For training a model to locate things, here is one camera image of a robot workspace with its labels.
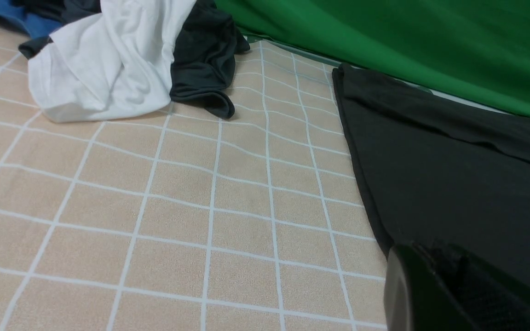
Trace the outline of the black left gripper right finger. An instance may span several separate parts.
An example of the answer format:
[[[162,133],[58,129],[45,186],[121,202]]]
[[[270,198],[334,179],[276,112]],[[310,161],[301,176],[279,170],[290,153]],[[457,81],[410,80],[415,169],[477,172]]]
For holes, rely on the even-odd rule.
[[[436,273],[477,331],[530,331],[530,305],[467,254],[431,247]]]

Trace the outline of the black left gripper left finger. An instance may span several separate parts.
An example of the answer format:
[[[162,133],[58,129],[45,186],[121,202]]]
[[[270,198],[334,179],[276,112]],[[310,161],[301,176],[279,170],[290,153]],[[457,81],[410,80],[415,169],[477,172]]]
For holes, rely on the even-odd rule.
[[[384,310],[389,331],[475,331],[424,252],[394,245],[387,258]]]

